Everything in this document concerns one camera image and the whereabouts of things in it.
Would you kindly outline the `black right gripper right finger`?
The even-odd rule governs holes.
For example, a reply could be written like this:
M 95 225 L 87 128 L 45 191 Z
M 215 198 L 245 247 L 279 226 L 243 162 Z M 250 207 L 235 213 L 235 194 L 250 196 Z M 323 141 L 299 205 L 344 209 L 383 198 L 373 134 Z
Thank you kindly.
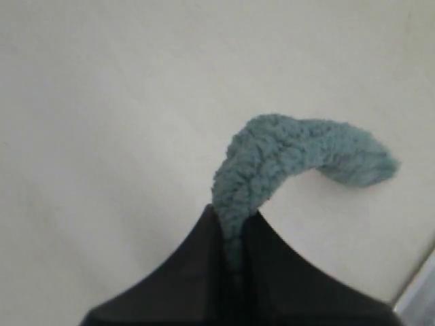
M 401 325 L 387 304 L 302 258 L 260 213 L 242 231 L 248 325 Z

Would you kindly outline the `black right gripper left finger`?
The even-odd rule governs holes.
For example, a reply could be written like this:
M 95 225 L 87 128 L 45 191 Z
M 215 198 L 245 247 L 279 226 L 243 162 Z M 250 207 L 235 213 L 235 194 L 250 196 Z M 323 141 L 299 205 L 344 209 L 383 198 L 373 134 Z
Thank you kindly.
M 212 206 L 149 276 L 91 309 L 83 325 L 233 325 L 232 287 Z

